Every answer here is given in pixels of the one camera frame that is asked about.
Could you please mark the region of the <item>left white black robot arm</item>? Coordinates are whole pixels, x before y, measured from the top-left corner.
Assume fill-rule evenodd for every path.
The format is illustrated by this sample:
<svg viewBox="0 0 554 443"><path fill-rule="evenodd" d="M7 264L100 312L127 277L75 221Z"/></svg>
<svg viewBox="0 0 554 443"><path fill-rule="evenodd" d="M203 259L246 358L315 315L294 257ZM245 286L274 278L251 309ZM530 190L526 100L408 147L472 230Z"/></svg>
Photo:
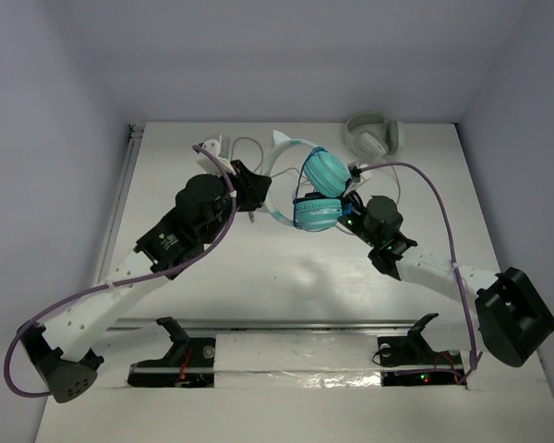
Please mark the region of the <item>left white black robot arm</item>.
<svg viewBox="0 0 554 443"><path fill-rule="evenodd" d="M143 234L103 282L45 322L33 321L20 342L59 403L72 401L96 380L104 359L94 343L138 301L174 280L222 241L238 211L254 211L271 186L233 161L219 171L190 178L174 206Z"/></svg>

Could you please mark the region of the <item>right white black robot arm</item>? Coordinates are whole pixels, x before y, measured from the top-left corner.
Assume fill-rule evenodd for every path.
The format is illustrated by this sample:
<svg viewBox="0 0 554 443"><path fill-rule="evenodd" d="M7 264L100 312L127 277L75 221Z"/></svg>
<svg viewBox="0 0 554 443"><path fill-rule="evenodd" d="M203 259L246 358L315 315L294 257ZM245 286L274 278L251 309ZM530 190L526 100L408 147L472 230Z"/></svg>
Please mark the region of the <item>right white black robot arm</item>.
<svg viewBox="0 0 554 443"><path fill-rule="evenodd" d="M522 366L554 331L554 316L521 270L481 270L427 251L401 232L403 217L386 197L366 205L343 205L343 226L370 246L368 258L381 274L439 293L461 305L464 317L436 321L431 314L413 328L407 349L427 363L440 351L489 353L511 367Z"/></svg>

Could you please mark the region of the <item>teal cat ear headphones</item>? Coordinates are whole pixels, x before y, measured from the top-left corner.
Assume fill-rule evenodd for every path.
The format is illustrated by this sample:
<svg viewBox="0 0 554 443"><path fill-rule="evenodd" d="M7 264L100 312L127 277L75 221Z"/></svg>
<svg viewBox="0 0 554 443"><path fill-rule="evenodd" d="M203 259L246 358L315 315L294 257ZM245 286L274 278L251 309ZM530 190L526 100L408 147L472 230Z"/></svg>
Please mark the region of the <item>teal cat ear headphones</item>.
<svg viewBox="0 0 554 443"><path fill-rule="evenodd" d="M302 138L290 138L281 131L272 132L271 149L259 172L270 176L279 157L292 148L306 147L309 154L297 174L290 217L281 213L267 196L263 209L277 222L299 231L317 233L334 227L342 217L342 198L349 179L347 166L323 147Z"/></svg>

